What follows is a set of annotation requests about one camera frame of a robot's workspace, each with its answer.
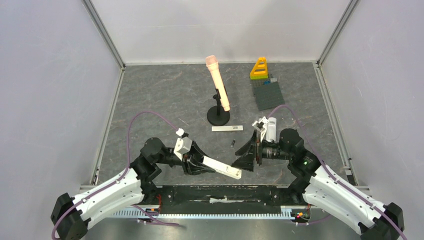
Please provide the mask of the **white boxed remote with display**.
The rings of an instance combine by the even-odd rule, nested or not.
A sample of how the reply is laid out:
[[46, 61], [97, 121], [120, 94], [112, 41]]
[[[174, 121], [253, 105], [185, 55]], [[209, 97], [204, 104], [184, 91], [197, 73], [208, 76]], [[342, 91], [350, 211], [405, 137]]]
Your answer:
[[227, 177], [230, 177], [236, 180], [239, 180], [242, 177], [242, 171], [240, 169], [232, 167], [223, 162], [217, 161], [208, 156], [203, 157], [202, 163], [206, 165], [207, 167], [215, 170], [215, 172], [225, 175]]

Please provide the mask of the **white cardboard sleeve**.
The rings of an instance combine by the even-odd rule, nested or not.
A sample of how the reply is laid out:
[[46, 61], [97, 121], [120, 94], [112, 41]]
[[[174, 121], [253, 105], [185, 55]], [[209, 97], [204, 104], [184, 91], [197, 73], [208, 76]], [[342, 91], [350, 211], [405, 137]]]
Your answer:
[[223, 125], [223, 126], [212, 126], [212, 132], [235, 132], [235, 131], [243, 131], [243, 125]]

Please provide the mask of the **white remote control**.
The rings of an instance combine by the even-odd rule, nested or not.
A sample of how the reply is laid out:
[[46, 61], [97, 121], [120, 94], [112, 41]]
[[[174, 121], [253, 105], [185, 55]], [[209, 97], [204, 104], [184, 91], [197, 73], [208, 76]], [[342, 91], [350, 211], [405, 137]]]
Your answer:
[[269, 117], [267, 123], [267, 130], [265, 134], [265, 140], [267, 142], [275, 142], [277, 139], [277, 119], [275, 117]]

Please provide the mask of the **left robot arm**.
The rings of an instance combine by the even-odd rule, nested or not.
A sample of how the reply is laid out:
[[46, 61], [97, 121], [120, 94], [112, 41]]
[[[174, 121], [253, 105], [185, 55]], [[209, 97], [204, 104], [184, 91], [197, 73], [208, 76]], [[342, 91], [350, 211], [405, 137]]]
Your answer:
[[216, 173], [195, 141], [178, 138], [167, 147], [157, 137], [149, 138], [140, 155], [128, 167], [106, 182], [70, 196], [60, 195], [51, 213], [53, 240], [79, 240], [88, 230], [116, 211], [139, 203], [152, 204], [158, 195], [153, 180], [162, 171], [159, 164], [181, 166], [186, 175]]

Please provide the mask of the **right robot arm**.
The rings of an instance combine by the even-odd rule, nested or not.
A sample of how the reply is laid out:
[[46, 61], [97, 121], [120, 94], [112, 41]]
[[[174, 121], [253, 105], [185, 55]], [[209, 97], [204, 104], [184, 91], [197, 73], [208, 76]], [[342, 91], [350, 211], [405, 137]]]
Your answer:
[[263, 159], [287, 160], [295, 176], [289, 199], [319, 207], [354, 230], [362, 240], [397, 240], [405, 229], [403, 210], [384, 204], [351, 185], [304, 146], [297, 130], [283, 129], [278, 142], [260, 140], [256, 131], [236, 151], [232, 167], [252, 172]]

